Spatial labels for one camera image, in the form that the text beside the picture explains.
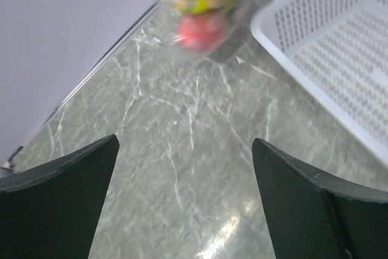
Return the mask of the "clear zip bag pink slider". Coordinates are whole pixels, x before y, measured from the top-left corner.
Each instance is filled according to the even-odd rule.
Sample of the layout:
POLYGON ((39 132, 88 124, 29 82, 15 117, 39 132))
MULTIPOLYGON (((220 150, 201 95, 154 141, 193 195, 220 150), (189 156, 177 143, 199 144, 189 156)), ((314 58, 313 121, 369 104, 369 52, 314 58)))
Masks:
POLYGON ((172 61, 194 61, 219 49, 252 11, 255 0, 158 0, 162 43, 172 61))

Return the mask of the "fake red tomato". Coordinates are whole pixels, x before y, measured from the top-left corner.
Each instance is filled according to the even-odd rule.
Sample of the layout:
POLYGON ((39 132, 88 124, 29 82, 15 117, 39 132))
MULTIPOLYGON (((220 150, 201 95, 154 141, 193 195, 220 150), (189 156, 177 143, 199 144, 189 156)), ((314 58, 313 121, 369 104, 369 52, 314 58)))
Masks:
POLYGON ((224 39, 226 19, 218 13, 185 15, 177 28, 177 43, 195 52, 219 47, 224 39))

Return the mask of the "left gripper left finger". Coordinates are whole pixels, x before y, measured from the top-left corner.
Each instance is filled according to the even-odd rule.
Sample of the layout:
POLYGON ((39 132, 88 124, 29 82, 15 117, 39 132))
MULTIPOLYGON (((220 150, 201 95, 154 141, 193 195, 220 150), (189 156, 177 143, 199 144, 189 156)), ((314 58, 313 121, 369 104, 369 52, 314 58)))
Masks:
POLYGON ((88 258, 119 152, 108 135, 1 178, 1 258, 88 258))

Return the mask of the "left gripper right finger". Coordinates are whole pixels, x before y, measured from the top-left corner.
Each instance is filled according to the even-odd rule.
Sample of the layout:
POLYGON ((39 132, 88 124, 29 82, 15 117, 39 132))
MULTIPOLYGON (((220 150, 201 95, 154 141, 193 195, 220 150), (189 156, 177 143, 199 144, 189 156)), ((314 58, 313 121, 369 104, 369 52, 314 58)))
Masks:
POLYGON ((263 139, 252 158, 276 258, 387 258, 387 192, 298 160, 263 139))

